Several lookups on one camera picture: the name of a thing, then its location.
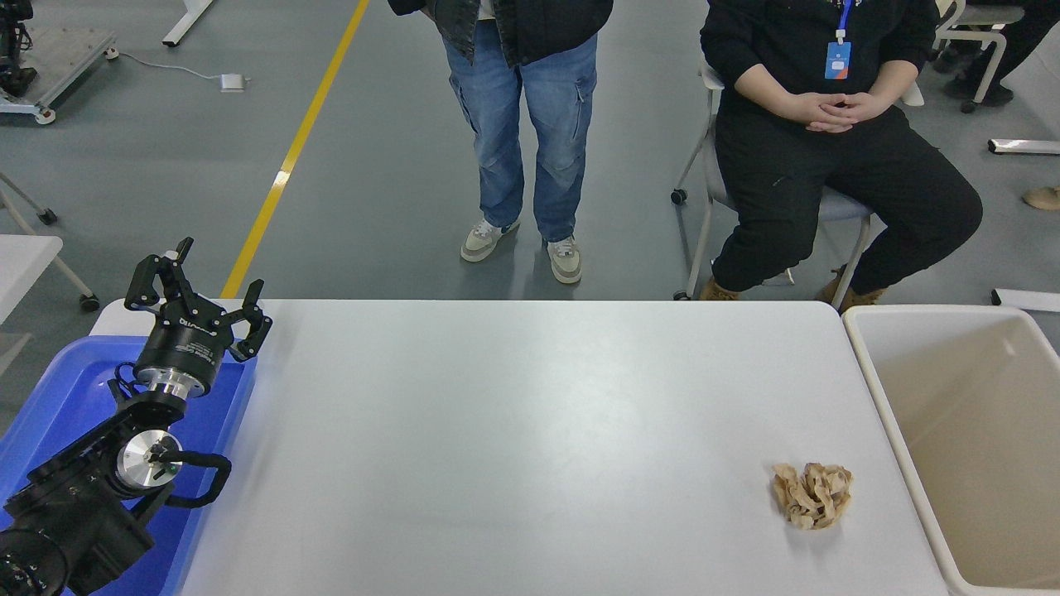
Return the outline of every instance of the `blue plastic bin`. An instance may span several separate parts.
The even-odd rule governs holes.
[[[107,387],[114,367],[135,362],[145,337],[89,336],[60,351],[48,366],[14,423],[0,440],[0,501],[28,484],[25,475],[63,448],[114,414]],[[187,417],[170,428],[184,450],[225,454],[240,426],[253,387],[254,360],[237,363],[226,355],[210,393],[188,404]],[[212,473],[186,466],[174,480],[174,494],[198,496]],[[183,579],[210,509],[163,507],[147,525],[155,546],[120,578],[95,592],[101,596],[170,596]],[[0,510],[0,529],[11,525]]]

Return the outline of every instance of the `power adapter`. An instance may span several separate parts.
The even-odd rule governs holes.
[[[220,92],[222,93],[238,93],[242,92],[247,87],[247,81],[243,78],[242,74],[222,74],[220,75]]]

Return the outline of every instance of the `white storage bin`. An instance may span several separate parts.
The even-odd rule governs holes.
[[[1060,596],[1060,358],[1034,319],[902,305],[843,320],[950,592]]]

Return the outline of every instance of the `plastic container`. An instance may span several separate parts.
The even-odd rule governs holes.
[[[28,484],[25,474],[114,413],[107,388],[114,367],[134,362],[145,337],[89,336],[63,349],[48,366],[0,441],[0,501]],[[226,355],[209,395],[188,404],[186,418],[170,432],[184,450],[225,454],[238,428],[253,386],[257,361],[236,363]],[[206,492],[212,473],[184,467],[174,480],[174,494]],[[93,594],[101,596],[170,596],[179,589],[198,538],[200,509],[163,507],[147,524],[155,546],[120,578]],[[0,529],[11,524],[0,510]]]
[[[1060,596],[1060,358],[1026,313],[843,317],[952,594]]]

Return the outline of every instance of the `blue id badge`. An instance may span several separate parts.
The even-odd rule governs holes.
[[[842,80],[850,74],[850,46],[849,41],[843,43],[832,41],[828,45],[825,78]]]

